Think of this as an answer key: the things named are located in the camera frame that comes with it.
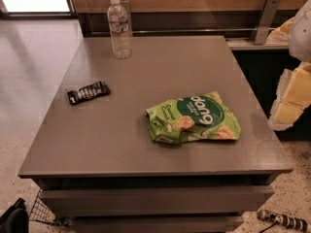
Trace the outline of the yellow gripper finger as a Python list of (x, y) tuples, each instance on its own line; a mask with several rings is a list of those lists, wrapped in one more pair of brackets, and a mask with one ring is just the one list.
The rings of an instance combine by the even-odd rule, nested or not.
[(284, 42), (287, 43), (289, 41), (289, 36), (291, 32), (291, 27), (294, 22), (293, 18), (285, 21), (281, 26), (274, 29), (267, 38), (268, 42)]
[(292, 125), (311, 105), (311, 64), (301, 63), (293, 71), (285, 69), (281, 75), (274, 119)]

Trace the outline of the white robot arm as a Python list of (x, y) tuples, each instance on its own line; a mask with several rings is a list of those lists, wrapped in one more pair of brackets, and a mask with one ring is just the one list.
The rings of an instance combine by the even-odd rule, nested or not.
[(288, 36), (290, 56), (300, 61), (297, 68), (285, 69), (280, 76), (276, 99), (270, 109), (269, 126), (284, 131), (311, 105), (311, 0), (269, 38), (276, 39), (277, 35)]

